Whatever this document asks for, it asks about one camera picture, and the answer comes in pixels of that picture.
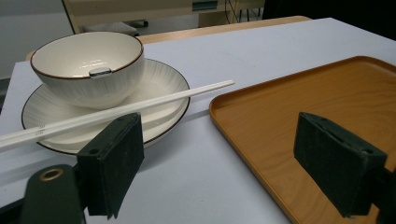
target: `table surface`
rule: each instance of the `table surface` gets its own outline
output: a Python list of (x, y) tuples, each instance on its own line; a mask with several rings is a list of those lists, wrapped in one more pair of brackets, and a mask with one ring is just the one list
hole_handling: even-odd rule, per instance
[[(396, 64), (395, 41), (334, 19), (162, 41), (146, 44), (145, 53), (176, 68), (191, 88), (228, 79), (236, 83), (192, 97), (175, 129), (146, 149), (119, 218), (87, 217), (88, 223), (289, 223), (214, 126), (211, 100), (357, 55)], [(40, 84), (28, 62), (16, 63), (0, 134), (22, 129), (23, 104)], [(0, 153), (0, 206), (21, 198), (34, 172), (59, 163), (76, 160), (36, 144)]]

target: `white chopsticks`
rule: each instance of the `white chopsticks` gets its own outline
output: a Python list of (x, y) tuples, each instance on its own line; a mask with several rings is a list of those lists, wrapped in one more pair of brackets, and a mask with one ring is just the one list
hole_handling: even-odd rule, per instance
[(5, 134), (0, 136), (0, 152), (10, 150), (14, 147), (20, 147), (28, 143), (39, 142), (52, 136), (73, 131), (77, 128), (85, 128), (106, 121), (110, 121), (126, 114), (138, 112), (144, 108), (155, 105), (164, 105), (186, 97), (191, 97), (204, 92), (217, 90), (223, 87), (233, 85), (233, 80), (223, 81), (196, 89), (180, 91), (162, 97), (137, 102), (130, 105), (122, 105), (77, 118), (66, 119), (51, 124), (43, 124), (39, 127), (26, 129), (23, 131)]

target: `wooden tray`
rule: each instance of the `wooden tray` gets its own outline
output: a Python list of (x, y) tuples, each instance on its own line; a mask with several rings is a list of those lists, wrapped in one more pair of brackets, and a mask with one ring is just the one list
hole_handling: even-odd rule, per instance
[(388, 153), (396, 166), (396, 67), (355, 57), (216, 97), (214, 123), (294, 223), (370, 223), (342, 218), (293, 157), (299, 112), (331, 119)]

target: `bowl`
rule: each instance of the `bowl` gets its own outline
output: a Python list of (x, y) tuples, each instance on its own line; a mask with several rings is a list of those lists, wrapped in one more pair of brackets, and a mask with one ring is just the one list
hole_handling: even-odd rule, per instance
[(93, 32), (54, 40), (30, 63), (49, 91), (71, 105), (106, 109), (120, 104), (144, 72), (143, 44), (121, 33)]

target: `wooden table edge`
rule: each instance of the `wooden table edge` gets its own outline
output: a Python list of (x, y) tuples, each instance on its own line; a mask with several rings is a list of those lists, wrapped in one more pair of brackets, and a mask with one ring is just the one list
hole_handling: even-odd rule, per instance
[[(280, 24), (286, 24), (286, 23), (292, 23), (298, 21), (310, 21), (310, 20), (311, 19), (304, 16), (292, 16), (292, 17), (276, 18), (276, 19), (263, 20), (263, 21), (249, 21), (249, 22), (219, 25), (219, 26), (210, 26), (204, 28), (174, 31), (174, 32), (161, 33), (155, 35), (141, 35), (138, 36), (137, 38), (143, 44), (150, 44), (150, 43), (157, 43), (168, 40), (194, 37), (199, 35), (213, 35), (213, 34), (219, 34), (219, 33), (231, 32), (231, 31), (246, 30), (246, 29), (253, 29), (253, 28), (259, 28), (265, 26), (273, 26), (273, 25), (280, 25)], [(34, 51), (28, 53), (26, 55), (26, 61), (30, 61), (33, 54)]]

